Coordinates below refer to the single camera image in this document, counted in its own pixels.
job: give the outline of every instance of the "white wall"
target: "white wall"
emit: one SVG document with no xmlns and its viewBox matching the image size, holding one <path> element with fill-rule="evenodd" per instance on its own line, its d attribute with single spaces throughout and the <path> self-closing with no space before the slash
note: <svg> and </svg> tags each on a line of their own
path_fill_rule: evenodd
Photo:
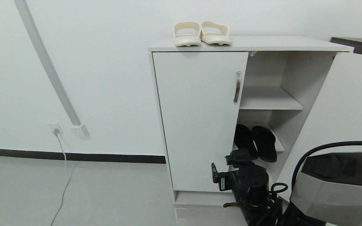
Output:
<svg viewBox="0 0 362 226">
<path fill-rule="evenodd" d="M 13 0 L 0 0 L 0 148 L 55 151 L 59 123 L 73 153 L 163 155 L 146 47 L 182 20 L 231 35 L 362 37 L 362 1 L 28 0 L 51 60 L 91 139 L 69 130 Z"/>
</svg>

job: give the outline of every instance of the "open cabinet door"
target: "open cabinet door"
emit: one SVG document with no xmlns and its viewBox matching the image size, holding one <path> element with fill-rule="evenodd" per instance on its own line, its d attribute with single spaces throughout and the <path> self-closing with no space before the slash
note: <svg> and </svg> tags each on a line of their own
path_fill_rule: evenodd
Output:
<svg viewBox="0 0 362 226">
<path fill-rule="evenodd" d="M 362 140 L 362 55 L 337 53 L 277 180 L 289 185 L 281 197 L 289 199 L 291 177 L 304 153 L 326 143 L 354 140 Z M 361 151 L 362 146 L 350 146 L 329 148 L 316 154 Z"/>
</svg>

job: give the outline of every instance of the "cabinet shelf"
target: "cabinet shelf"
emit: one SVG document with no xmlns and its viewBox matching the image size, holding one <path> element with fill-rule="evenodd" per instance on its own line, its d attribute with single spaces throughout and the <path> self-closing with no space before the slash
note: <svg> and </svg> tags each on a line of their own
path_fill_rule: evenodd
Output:
<svg viewBox="0 0 362 226">
<path fill-rule="evenodd" d="M 280 86 L 244 86 L 240 109 L 302 110 L 303 107 Z"/>
<path fill-rule="evenodd" d="M 273 133 L 274 137 L 276 138 L 276 143 L 274 144 L 275 148 L 276 148 L 276 151 L 277 152 L 284 152 L 284 147 L 283 145 L 281 144 L 280 140 L 277 138 L 276 134 L 274 134 L 274 131 L 273 129 L 271 129 L 271 127 L 269 126 L 269 124 L 267 123 L 256 123 L 256 122 L 252 122 L 252 123 L 239 123 L 239 124 L 243 124 L 245 125 L 246 127 L 248 127 L 249 129 L 252 129 L 254 126 L 262 126 L 262 127 L 265 127 L 269 130 L 271 130 L 271 132 Z M 233 145 L 233 150 L 237 149 L 237 146 L 234 144 Z"/>
</svg>

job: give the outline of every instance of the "cabinet handle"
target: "cabinet handle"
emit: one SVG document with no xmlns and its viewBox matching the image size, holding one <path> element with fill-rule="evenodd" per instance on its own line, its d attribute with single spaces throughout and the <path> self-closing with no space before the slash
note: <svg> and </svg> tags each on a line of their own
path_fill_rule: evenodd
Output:
<svg viewBox="0 0 362 226">
<path fill-rule="evenodd" d="M 237 87 L 235 89 L 235 96 L 234 96 L 234 103 L 238 102 L 238 96 L 240 95 L 240 89 L 241 89 L 241 72 L 237 72 Z"/>
</svg>

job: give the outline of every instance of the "plug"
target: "plug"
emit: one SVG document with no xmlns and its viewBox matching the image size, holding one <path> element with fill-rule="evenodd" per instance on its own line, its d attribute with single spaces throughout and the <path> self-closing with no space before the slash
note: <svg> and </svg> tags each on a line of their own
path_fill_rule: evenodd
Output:
<svg viewBox="0 0 362 226">
<path fill-rule="evenodd" d="M 59 129 L 57 129 L 57 128 L 54 128 L 54 130 L 53 130 L 53 134 L 54 134 L 54 136 L 58 136 L 58 134 L 59 134 Z"/>
</svg>

